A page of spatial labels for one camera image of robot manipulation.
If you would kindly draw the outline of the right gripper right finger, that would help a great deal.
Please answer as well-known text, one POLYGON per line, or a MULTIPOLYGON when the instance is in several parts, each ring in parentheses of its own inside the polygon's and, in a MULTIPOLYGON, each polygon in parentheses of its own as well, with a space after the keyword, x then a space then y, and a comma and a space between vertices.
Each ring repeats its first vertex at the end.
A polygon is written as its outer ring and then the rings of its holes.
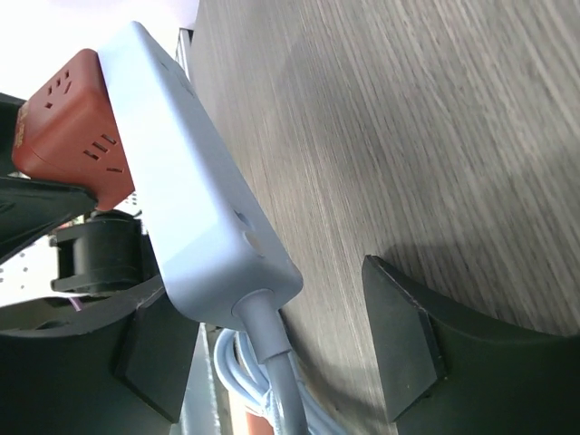
POLYGON ((500 321, 377 256, 364 299, 386 406, 401 434, 576 434, 579 339, 500 321))

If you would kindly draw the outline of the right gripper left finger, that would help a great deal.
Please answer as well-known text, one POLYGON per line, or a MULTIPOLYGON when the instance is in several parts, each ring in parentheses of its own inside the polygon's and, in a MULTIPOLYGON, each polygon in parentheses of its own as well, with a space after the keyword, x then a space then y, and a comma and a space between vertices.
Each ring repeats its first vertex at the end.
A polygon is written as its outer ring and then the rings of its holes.
POLYGON ((167 434, 198 323, 159 277, 32 330, 1 333, 4 434, 167 434))

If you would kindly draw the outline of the light blue power strip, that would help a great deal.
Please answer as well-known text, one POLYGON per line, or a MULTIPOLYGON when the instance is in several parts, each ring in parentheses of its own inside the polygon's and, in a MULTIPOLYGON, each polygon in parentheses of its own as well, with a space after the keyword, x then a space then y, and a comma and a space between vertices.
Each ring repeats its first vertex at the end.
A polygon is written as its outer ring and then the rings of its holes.
POLYGON ((170 301, 199 322, 280 333, 303 279, 183 69, 138 22, 98 55, 170 301))

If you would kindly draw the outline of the red brown cube adapter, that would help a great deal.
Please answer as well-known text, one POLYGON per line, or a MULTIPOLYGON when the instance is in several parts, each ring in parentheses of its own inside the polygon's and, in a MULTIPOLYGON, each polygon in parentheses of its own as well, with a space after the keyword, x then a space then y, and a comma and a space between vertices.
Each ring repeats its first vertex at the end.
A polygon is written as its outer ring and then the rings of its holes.
POLYGON ((12 161, 32 179, 88 189, 99 210, 134 191, 94 50, 80 50, 19 109, 12 161))

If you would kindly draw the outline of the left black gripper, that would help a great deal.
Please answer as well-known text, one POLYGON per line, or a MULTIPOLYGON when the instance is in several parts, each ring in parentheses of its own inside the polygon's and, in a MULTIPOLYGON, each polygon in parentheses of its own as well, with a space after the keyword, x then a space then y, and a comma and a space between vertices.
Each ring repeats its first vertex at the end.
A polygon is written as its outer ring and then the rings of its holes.
MULTIPOLYGON (((16 177, 1 178, 1 261, 5 262, 60 225, 95 209, 86 188, 16 177)), ((141 220, 125 212, 93 212, 87 222, 62 228, 54 292, 109 295, 157 274, 141 220)))

